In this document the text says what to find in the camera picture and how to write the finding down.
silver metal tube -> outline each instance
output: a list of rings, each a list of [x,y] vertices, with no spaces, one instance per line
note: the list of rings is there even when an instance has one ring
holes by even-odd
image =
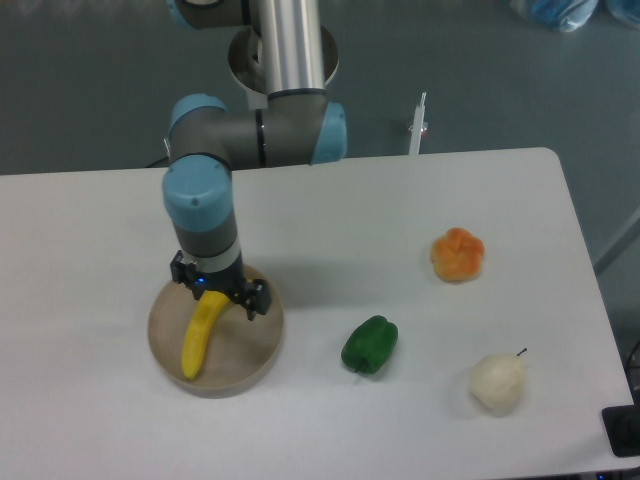
[[[317,0],[260,0],[267,94],[324,90]]]

white pear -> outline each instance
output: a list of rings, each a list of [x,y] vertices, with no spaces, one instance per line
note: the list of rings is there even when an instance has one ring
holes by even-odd
[[[492,410],[504,410],[522,396],[527,373],[520,355],[498,354],[475,364],[469,377],[469,390]]]

green pepper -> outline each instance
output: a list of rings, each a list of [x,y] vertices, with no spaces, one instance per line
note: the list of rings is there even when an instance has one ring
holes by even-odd
[[[381,315],[371,317],[342,348],[342,361],[356,372],[376,373],[389,360],[398,340],[398,327]]]

wooden plate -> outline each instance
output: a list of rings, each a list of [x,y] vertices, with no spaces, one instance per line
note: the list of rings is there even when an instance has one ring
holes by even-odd
[[[267,280],[272,303],[266,315],[247,320],[245,310],[229,304],[211,329],[207,353],[193,380],[182,373],[181,358],[187,325],[197,302],[184,285],[168,283],[149,314],[148,337],[153,356],[180,387],[204,397],[235,395],[256,383],[276,357],[284,330],[282,301],[260,272],[245,266],[248,278]]]

yellow banana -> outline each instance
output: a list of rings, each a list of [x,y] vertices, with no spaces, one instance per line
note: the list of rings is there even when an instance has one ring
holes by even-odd
[[[227,296],[220,292],[207,291],[200,297],[182,345],[182,373],[189,380],[193,380],[200,371],[211,327],[228,303]]]

